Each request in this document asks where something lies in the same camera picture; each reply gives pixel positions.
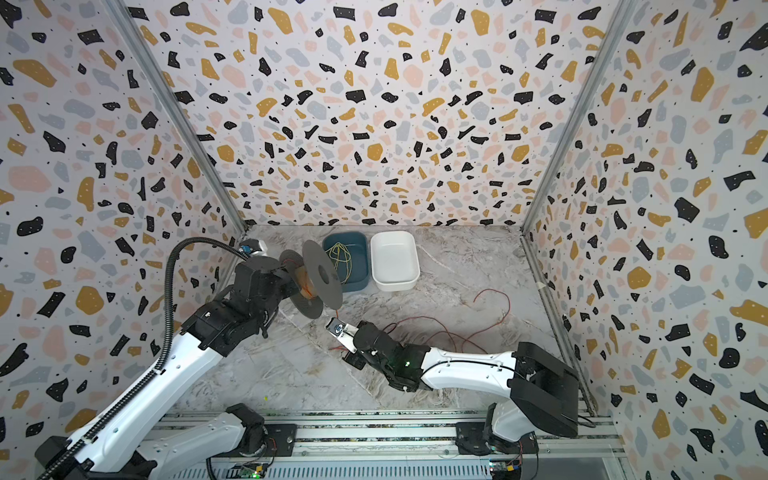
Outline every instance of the yellow wire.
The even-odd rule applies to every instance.
[[[333,268],[339,271],[339,264],[344,263],[346,265],[346,277],[341,283],[346,283],[349,280],[349,275],[352,274],[352,254],[347,250],[346,245],[341,242],[336,242],[332,247],[326,250],[328,257],[333,261]]]

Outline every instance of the plastic container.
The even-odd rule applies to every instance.
[[[357,292],[366,288],[368,279],[371,277],[366,236],[360,232],[331,233],[323,239],[323,250],[327,252],[330,247],[337,243],[344,244],[352,257],[352,271],[349,272],[349,279],[346,283],[342,283],[341,290],[346,293]],[[347,266],[348,263],[339,262],[339,266],[336,268],[339,280],[346,278]]]
[[[402,230],[381,232],[371,238],[373,281],[383,292],[410,290],[421,275],[416,241]]]

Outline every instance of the marble floor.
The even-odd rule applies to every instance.
[[[304,240],[318,243],[332,232],[362,231],[370,237],[402,227],[271,227],[249,232],[264,240],[271,257],[285,249],[301,251]],[[381,292],[371,280],[363,291],[346,293],[339,318],[361,319],[379,327],[410,316],[433,316],[461,336],[497,322],[509,295],[511,312],[503,324],[472,337],[489,353],[515,350],[519,341],[533,342],[561,358],[549,320],[525,259],[519,232],[507,227],[406,227],[416,240],[421,277],[413,290]],[[342,350],[325,331],[333,310],[319,319],[302,316],[289,300],[269,330],[269,339],[243,341],[226,359],[197,381],[176,404],[178,410],[223,411],[244,402],[261,412],[282,410],[485,409],[500,398],[461,389],[403,393],[387,385],[383,375],[367,366],[358,371],[342,361]],[[430,319],[400,324],[392,338],[423,343],[442,327]],[[429,345],[454,349],[445,334]],[[480,353],[465,345],[467,353]]]

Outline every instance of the metal frame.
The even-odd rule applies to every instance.
[[[523,220],[521,227],[525,258],[528,259],[528,265],[531,267],[531,272],[539,287],[538,292],[541,296],[541,302],[544,304],[544,310],[547,313],[547,317],[549,317],[549,323],[552,327],[554,338],[558,342],[558,348],[563,354],[566,363],[576,370],[578,374],[579,387],[581,388],[582,393],[586,396],[586,403],[591,415],[597,415],[597,406],[588,395],[589,389],[587,388],[587,380],[584,376],[584,371],[581,369],[581,365],[576,359],[574,350],[571,348],[568,332],[565,331],[562,322],[560,321],[557,303],[552,296],[552,292],[550,292],[547,287],[547,281],[544,278],[544,274],[538,266],[536,246],[528,239],[526,233],[532,230],[534,222],[536,221],[537,212],[547,197],[547,191],[553,184],[560,167],[562,167],[565,162],[565,155],[568,152],[568,149],[570,149],[576,136],[576,132],[578,131],[581,122],[584,120],[584,116],[587,114],[587,110],[597,93],[600,81],[603,78],[608,65],[611,63],[611,59],[614,57],[616,46],[627,28],[627,24],[630,21],[630,17],[634,12],[637,3],[638,0],[619,0],[619,4],[614,10],[614,14],[608,24],[603,44],[595,57],[594,66],[587,76],[587,81],[584,83],[584,88],[582,88],[581,93],[576,100],[576,105],[571,110],[571,115],[568,117],[568,121],[565,124],[563,135],[552,154],[552,160],[549,162],[549,165],[544,172],[544,176],[541,178],[541,183],[536,190],[534,199],[528,208],[528,212],[525,214],[525,220]]]
[[[162,70],[154,60],[149,47],[144,43],[138,27],[128,14],[125,3],[123,0],[102,0],[101,4],[131,50],[131,54],[139,64],[139,67],[141,67],[142,73],[146,76],[147,81],[157,95],[157,99],[162,104],[165,112],[170,117],[171,122],[178,129],[182,140],[192,150],[193,156],[197,159],[197,165],[203,171],[208,185],[214,191],[214,195],[218,197],[221,208],[229,217],[229,223],[236,231],[235,237],[241,239],[247,231],[247,226],[237,213],[237,207],[232,201],[232,197],[227,193],[227,189],[216,172],[216,168],[208,161],[208,153],[203,148],[200,140],[197,139],[197,135],[192,130],[192,125],[176,101],[176,96],[165,82]]]
[[[560,170],[560,167],[565,160],[565,154],[568,152],[568,149],[571,148],[571,143],[576,136],[576,132],[578,131],[581,122],[584,120],[584,116],[587,114],[589,105],[600,86],[600,80],[603,78],[606,68],[611,63],[614,51],[616,50],[616,45],[621,39],[621,36],[629,23],[632,12],[634,12],[635,5],[638,2],[639,0],[619,0],[619,4],[614,10],[611,21],[608,23],[605,39],[600,46],[598,54],[594,58],[594,65],[589,71],[587,81],[584,83],[584,87],[578,95],[576,105],[571,109],[571,115],[568,117],[568,121],[565,122],[565,129],[560,137],[558,146],[554,149],[552,160],[549,162],[549,165],[544,172],[544,176],[541,178],[541,183],[536,189],[533,201],[528,208],[528,212],[525,214],[525,220],[523,220],[522,225],[523,232],[527,232],[531,229],[536,216],[535,212],[538,211],[541,204],[544,203],[544,199],[547,197],[546,190],[554,181],[554,176]]]
[[[587,406],[580,400],[579,411],[588,415]],[[165,415],[147,435],[147,439],[167,436],[170,430],[190,429],[215,417],[217,412],[177,412]],[[476,457],[460,455],[455,445],[456,422],[484,422],[485,412],[473,410],[443,411],[363,411],[363,412],[292,412],[265,414],[267,425],[271,423],[296,424],[293,455],[274,459],[270,467],[273,473],[266,478],[330,478],[331,474],[318,468],[348,468],[336,470],[337,478],[391,478],[381,472],[364,470],[352,474],[351,468],[359,466],[376,467],[409,466],[410,473],[403,478],[490,478],[490,474],[474,471],[472,474],[456,475],[454,466],[467,468],[471,465],[485,465],[491,460],[512,459],[516,455],[490,455]],[[603,458],[611,478],[632,479],[618,476],[626,468],[627,454],[619,439],[614,423],[606,417],[590,418],[596,428],[579,427],[575,439],[563,439],[538,430],[539,458]],[[524,455],[524,462],[535,459],[535,455]],[[213,458],[218,478],[233,478],[233,468],[248,462],[246,458]],[[430,465],[443,467],[441,472],[423,470]],[[197,477],[204,472],[204,464],[191,466],[172,478]]]

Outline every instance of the blue bin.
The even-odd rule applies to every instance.
[[[323,240],[323,250],[327,251],[337,243],[343,243],[352,257],[352,272],[349,279],[342,284],[343,292],[357,292],[368,286],[371,277],[371,268],[368,258],[368,240],[360,232],[331,233]],[[339,262],[336,272],[339,279],[343,280],[347,274],[347,263]]]

